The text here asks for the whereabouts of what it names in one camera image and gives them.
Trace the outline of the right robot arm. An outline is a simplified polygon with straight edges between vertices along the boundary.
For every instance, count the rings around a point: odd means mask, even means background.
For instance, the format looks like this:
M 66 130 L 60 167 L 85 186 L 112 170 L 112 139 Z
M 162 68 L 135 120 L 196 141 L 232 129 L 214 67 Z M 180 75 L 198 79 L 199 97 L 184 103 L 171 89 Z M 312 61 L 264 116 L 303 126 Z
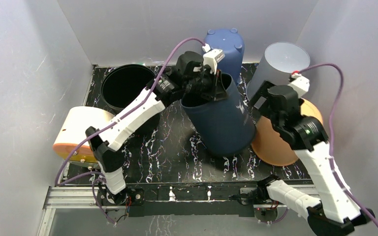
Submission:
M 301 94 L 307 89 L 307 85 L 277 86 L 265 81 L 250 104 L 265 99 L 261 114 L 271 121 L 273 129 L 306 167 L 318 197 L 289 186 L 275 175 L 259 181 L 252 197 L 260 203 L 277 201 L 286 205 L 306 219 L 318 236 L 346 236 L 356 226 L 375 221 L 375 216 L 371 209 L 359 206 L 343 184 L 329 153 L 329 139 L 323 125 L 317 118 L 301 114 Z

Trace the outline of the blue bucket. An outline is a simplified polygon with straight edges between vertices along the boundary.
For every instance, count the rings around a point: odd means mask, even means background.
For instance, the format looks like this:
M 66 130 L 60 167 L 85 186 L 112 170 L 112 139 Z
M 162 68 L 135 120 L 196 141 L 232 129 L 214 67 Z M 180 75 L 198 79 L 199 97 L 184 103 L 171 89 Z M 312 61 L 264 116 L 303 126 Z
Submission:
M 218 63 L 218 69 L 229 74 L 238 85 L 245 51 L 245 43 L 238 30 L 236 28 L 210 29 L 204 41 L 212 49 L 223 50 L 224 59 Z

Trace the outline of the black bucket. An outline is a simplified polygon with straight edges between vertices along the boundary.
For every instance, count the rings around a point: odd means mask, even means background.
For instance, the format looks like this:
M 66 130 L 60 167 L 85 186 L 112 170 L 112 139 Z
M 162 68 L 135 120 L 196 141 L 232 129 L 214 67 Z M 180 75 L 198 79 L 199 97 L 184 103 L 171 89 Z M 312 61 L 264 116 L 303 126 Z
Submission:
M 101 96 L 114 114 L 121 112 L 155 78 L 154 72 L 144 65 L 126 64 L 108 75 L 102 82 Z

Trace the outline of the orange bucket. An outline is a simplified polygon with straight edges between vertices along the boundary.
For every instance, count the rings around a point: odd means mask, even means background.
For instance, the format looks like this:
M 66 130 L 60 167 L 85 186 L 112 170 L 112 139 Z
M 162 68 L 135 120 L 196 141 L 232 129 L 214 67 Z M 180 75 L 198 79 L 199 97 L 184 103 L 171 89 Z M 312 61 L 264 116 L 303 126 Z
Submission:
M 252 149 L 262 161 L 274 166 L 287 166 L 300 159 L 307 169 L 320 168 L 320 162 L 329 157 L 322 114 L 305 99 L 301 115 L 302 118 L 292 128 L 280 130 L 281 133 L 273 129 L 268 118 L 259 118 Z

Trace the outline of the grey white bucket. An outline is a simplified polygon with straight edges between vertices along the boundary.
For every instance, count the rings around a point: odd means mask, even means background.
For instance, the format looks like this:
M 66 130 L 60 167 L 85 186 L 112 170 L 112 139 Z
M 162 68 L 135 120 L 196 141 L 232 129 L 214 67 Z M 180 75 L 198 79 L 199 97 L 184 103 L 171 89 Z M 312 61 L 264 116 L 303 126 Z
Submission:
M 268 80 L 275 85 L 289 83 L 290 74 L 310 66 L 309 54 L 300 46 L 290 42 L 269 45 L 247 84 L 246 96 L 251 100 L 260 85 Z

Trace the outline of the dark navy bucket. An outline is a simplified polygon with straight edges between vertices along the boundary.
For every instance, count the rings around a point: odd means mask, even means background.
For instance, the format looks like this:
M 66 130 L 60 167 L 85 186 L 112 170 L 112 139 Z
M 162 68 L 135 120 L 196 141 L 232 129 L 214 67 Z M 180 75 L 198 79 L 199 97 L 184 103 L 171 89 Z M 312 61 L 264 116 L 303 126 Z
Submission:
M 253 141 L 256 128 L 229 74 L 222 74 L 228 98 L 207 101 L 196 94 L 186 94 L 181 106 L 191 120 L 201 141 L 214 156 L 240 153 Z

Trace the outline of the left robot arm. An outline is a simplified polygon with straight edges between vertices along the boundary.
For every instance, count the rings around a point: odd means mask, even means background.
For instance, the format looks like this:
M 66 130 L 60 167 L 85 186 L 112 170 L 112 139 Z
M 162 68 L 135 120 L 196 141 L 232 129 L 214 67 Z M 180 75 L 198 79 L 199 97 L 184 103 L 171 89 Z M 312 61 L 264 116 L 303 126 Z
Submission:
M 108 198 L 114 204 L 121 205 L 127 199 L 124 160 L 117 155 L 117 151 L 140 126 L 186 94 L 200 96 L 208 102 L 227 99 L 221 71 L 218 70 L 218 63 L 224 57 L 222 49 L 211 49 L 204 55 L 186 51 L 179 56 L 170 71 L 161 69 L 157 77 L 148 82 L 140 94 L 114 116 L 106 127 L 96 129 L 90 126 L 85 131 L 105 177 Z

